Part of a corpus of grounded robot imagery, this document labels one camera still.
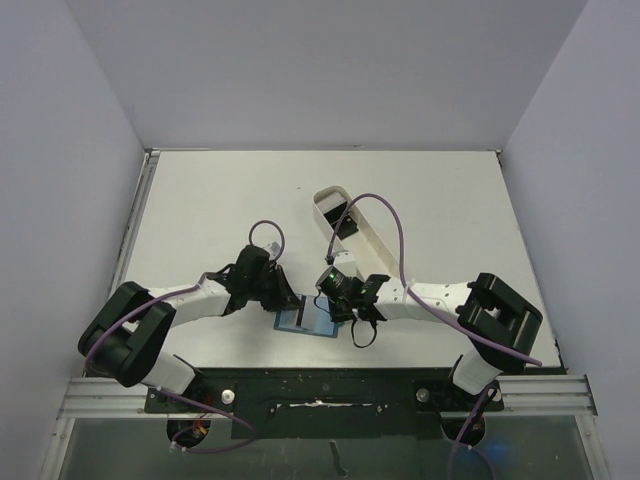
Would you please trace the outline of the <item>grey magnetic stripe card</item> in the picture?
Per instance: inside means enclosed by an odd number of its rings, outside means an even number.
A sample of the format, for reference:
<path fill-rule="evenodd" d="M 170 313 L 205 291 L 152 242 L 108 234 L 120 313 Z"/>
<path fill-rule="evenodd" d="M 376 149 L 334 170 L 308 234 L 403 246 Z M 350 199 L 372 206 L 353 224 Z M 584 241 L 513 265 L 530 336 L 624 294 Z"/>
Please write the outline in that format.
<path fill-rule="evenodd" d="M 297 325 L 304 331 L 331 334 L 333 332 L 334 323 L 331 321 L 329 314 L 328 299 L 321 295 L 306 296 L 304 299 L 304 308 Z"/>

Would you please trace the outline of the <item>blue leather card holder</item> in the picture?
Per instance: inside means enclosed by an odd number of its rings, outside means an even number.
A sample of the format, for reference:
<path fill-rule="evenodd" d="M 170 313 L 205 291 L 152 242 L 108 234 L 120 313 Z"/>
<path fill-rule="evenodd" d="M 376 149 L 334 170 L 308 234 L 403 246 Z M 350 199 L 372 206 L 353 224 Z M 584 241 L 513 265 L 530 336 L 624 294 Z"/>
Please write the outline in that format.
<path fill-rule="evenodd" d="M 338 336 L 339 324 L 332 321 L 325 296 L 316 298 L 314 295 L 299 295 L 299 300 L 302 302 L 300 309 L 276 313 L 276 331 L 325 338 Z"/>

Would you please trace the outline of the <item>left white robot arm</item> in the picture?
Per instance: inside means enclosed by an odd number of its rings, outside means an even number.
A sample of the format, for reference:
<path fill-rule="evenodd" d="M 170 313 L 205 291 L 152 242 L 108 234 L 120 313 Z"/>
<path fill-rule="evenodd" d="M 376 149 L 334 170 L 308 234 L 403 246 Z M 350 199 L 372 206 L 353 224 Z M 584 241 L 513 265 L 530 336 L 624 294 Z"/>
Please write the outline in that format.
<path fill-rule="evenodd" d="M 164 350 L 171 328 L 208 317 L 225 317 L 256 302 L 270 313 L 295 311 L 301 299 L 270 253 L 245 246 L 235 262 L 205 272 L 192 286 L 149 289 L 121 284 L 78 341 L 85 369 L 124 387 L 143 384 L 168 391 L 180 410 L 200 405 L 204 387 L 193 366 Z"/>

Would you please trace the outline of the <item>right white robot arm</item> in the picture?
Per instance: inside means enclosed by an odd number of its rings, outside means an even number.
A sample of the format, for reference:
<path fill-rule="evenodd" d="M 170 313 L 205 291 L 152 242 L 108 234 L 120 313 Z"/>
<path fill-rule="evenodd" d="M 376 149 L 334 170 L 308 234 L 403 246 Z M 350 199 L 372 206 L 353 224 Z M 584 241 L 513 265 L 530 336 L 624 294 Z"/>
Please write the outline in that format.
<path fill-rule="evenodd" d="M 531 351 L 543 315 L 494 274 L 456 284 L 406 283 L 385 274 L 362 281 L 330 266 L 316 288 L 338 322 L 362 320 L 376 328 L 391 320 L 438 320 L 466 336 L 473 349 L 445 384 L 446 399 L 456 408 L 469 408 L 500 374 L 542 365 Z"/>

